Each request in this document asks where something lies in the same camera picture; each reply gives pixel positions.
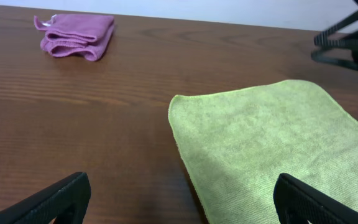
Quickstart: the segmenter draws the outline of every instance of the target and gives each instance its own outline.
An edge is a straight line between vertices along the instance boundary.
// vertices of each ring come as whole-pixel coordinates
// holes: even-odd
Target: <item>table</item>
[[[176,94],[302,79],[358,120],[358,73],[313,62],[316,32],[116,16],[88,62],[40,50],[33,16],[58,13],[0,6],[0,210],[85,171],[84,223],[206,223],[167,119]]]

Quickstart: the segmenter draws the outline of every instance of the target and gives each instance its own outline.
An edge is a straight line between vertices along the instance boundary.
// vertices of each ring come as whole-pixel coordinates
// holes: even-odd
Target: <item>towel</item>
[[[90,61],[99,60],[114,30],[113,16],[58,14],[47,22],[34,16],[34,26],[45,31],[41,49],[54,57],[74,53]]]
[[[314,83],[177,95],[168,118],[211,224],[279,223],[283,172],[358,212],[358,122]]]

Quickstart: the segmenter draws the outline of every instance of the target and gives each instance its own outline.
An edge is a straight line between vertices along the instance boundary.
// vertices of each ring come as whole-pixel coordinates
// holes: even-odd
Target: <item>light green cloth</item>
[[[358,122],[318,85],[177,95],[168,117],[211,224],[279,223],[282,172],[358,212]]]

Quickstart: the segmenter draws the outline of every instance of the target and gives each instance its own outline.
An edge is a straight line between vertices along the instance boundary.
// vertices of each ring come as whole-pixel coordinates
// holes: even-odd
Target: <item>purple towel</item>
[[[34,16],[34,25],[45,31],[41,49],[54,57],[73,53],[95,61],[101,58],[114,30],[113,16],[58,14],[47,22]]]

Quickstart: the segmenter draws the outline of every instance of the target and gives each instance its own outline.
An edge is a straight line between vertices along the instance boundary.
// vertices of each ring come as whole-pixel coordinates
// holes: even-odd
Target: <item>wood grain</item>
[[[85,223],[206,223],[167,119],[176,94],[295,78],[358,120],[358,73],[311,61],[315,32],[116,16],[88,62],[40,50],[33,15],[57,13],[0,6],[0,210],[85,171]]]

